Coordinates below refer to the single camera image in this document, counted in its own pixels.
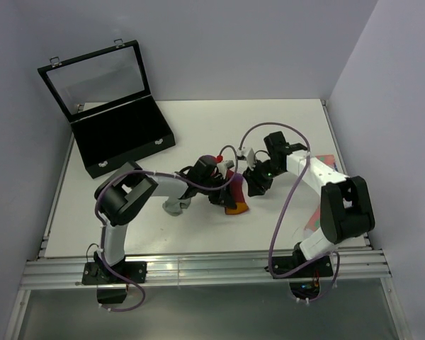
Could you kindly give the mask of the maroon sock with orange cuff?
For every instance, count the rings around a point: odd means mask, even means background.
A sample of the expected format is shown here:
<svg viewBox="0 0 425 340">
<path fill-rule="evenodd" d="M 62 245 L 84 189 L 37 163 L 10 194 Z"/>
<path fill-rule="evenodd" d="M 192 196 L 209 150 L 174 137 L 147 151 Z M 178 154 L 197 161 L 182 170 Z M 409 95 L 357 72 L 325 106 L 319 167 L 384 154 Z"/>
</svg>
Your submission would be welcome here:
<svg viewBox="0 0 425 340">
<path fill-rule="evenodd" d="M 235 199 L 236 207 L 235 208 L 224 208 L 226 215 L 240 215 L 249 210 L 249 206 L 247 205 L 244 194 L 242 191 L 242 184 L 244 178 L 241 174 L 238 174 L 235 170 L 230 169 L 227 173 L 230 176 L 229 183 L 231 185 L 232 196 Z"/>
</svg>

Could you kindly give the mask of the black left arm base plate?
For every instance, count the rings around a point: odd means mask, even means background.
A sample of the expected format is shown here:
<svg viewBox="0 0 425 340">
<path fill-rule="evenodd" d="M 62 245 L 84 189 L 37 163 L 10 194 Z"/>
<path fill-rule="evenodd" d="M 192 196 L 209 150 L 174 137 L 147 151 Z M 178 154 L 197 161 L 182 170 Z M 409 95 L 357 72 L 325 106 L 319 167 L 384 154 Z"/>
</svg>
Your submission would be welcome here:
<svg viewBox="0 0 425 340">
<path fill-rule="evenodd" d="M 82 285 L 112 285 L 144 283 L 147 275 L 147 263 L 145 261 L 121 262 L 113 266 L 112 269 L 118 274 L 115 275 L 107 269 L 101 261 L 88 262 L 84 266 L 84 273 L 81 279 Z"/>
</svg>

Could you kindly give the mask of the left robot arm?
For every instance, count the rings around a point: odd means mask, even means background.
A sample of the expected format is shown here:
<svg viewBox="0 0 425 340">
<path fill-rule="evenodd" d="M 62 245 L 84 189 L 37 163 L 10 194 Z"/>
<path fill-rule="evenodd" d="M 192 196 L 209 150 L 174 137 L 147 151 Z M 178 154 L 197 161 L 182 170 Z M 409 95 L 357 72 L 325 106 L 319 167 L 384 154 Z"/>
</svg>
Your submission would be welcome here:
<svg viewBox="0 0 425 340">
<path fill-rule="evenodd" d="M 199 193 L 213 205 L 226 210 L 237 208 L 243 177 L 232 170 L 233 166 L 233 161 L 218 161 L 210 155 L 168 174 L 145 171 L 133 161 L 122 165 L 94 193 L 95 215 L 103 224 L 97 251 L 102 260 L 99 276 L 108 283 L 123 277 L 128 225 L 152 197 L 165 198 L 163 210 L 172 216 L 182 214 Z"/>
</svg>

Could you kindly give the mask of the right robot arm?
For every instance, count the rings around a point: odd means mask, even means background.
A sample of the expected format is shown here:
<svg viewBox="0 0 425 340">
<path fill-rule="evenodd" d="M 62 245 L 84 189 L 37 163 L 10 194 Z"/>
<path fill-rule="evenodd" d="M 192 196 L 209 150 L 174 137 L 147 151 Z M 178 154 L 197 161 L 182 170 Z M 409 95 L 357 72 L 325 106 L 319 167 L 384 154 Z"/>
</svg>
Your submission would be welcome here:
<svg viewBox="0 0 425 340">
<path fill-rule="evenodd" d="M 319 227 L 296 245 L 298 253 L 293 270 L 308 276 L 317 267 L 316 257 L 327 254 L 343 241 L 365 234 L 375 227 L 375 218 L 366 181 L 349 177 L 312 157 L 310 146 L 290 144 L 282 132 L 273 132 L 264 139 L 268 159 L 261 161 L 251 148 L 239 147 L 239 157 L 247 162 L 243 173 L 248 196 L 262 196 L 271 188 L 275 177 L 291 173 L 297 176 L 290 200 L 300 182 L 318 194 Z"/>
</svg>

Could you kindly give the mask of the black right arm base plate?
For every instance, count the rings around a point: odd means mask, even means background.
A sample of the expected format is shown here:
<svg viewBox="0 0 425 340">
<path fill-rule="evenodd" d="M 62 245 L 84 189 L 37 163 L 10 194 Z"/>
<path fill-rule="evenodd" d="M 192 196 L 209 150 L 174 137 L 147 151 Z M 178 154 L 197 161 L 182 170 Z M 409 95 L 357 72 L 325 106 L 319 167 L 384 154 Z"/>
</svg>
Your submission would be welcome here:
<svg viewBox="0 0 425 340">
<path fill-rule="evenodd" d="M 275 256 L 271 259 L 273 272 L 282 278 L 329 278 L 334 275 L 331 260 L 323 256 L 315 261 L 296 261 L 294 256 Z"/>
</svg>

